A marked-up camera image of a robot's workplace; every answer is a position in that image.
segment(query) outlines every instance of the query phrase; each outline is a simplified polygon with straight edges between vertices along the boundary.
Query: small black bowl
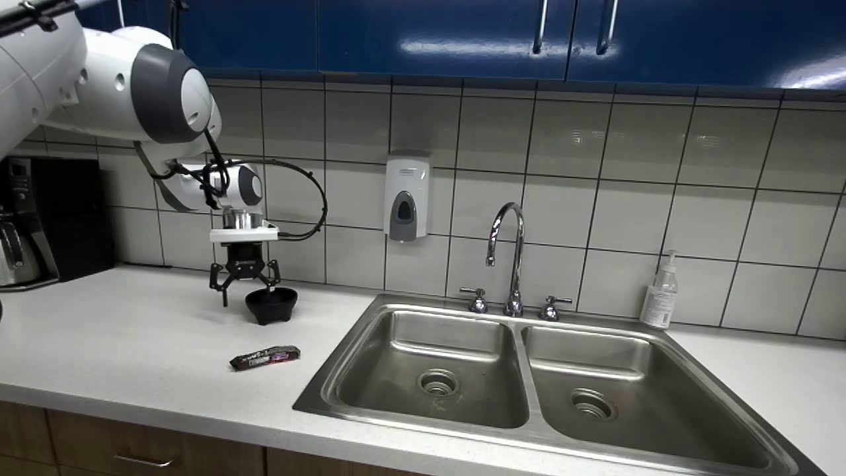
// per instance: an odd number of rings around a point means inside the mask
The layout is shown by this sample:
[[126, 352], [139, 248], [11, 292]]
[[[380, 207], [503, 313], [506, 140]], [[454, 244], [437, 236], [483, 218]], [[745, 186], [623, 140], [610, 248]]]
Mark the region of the small black bowl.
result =
[[245, 307], [248, 313], [253, 313], [258, 325], [288, 322], [294, 303], [297, 303], [294, 289], [276, 289], [276, 292], [258, 289], [245, 296]]

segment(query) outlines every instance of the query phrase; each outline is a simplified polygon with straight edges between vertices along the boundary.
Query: double sink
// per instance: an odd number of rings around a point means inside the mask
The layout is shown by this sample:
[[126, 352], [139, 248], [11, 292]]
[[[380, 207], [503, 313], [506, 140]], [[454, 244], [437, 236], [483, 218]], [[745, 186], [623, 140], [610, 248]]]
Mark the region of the double sink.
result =
[[380, 296], [297, 411], [677, 473], [822, 473], [667, 334]]

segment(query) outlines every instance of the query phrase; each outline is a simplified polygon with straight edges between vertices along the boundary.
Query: coffee maker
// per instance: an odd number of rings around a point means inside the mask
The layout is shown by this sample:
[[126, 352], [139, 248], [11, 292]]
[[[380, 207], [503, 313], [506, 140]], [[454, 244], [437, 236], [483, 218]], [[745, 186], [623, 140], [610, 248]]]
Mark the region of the coffee maker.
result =
[[0, 161], [0, 289], [73, 280], [114, 268], [114, 233], [93, 158]]

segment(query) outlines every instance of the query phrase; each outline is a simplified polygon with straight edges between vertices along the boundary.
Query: dish soap bottle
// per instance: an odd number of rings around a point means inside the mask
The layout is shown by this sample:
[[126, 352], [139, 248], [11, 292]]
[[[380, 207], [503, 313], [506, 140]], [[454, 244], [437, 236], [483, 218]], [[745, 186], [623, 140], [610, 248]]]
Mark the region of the dish soap bottle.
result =
[[668, 329], [671, 313], [677, 309], [679, 296], [679, 270], [677, 255], [659, 268], [655, 280], [646, 289], [646, 300], [639, 307], [639, 322], [651, 329]]

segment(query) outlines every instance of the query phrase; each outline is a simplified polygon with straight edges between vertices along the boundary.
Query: wall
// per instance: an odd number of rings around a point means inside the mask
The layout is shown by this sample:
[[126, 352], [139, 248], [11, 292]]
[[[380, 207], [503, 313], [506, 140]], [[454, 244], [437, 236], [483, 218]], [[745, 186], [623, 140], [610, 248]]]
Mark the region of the wall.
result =
[[[294, 158], [329, 188], [329, 227], [277, 244], [284, 276], [421, 296], [506, 296], [514, 245], [483, 265], [490, 220], [523, 204], [523, 302], [568, 296], [631, 317], [675, 248], [677, 319], [846, 339], [846, 104], [351, 83], [217, 83], [223, 149]], [[122, 144], [39, 129], [24, 153], [101, 157], [126, 263], [207, 270], [208, 215], [174, 215]], [[429, 150], [432, 239], [388, 244], [388, 150]], [[303, 227], [318, 196], [266, 170], [266, 218]]]

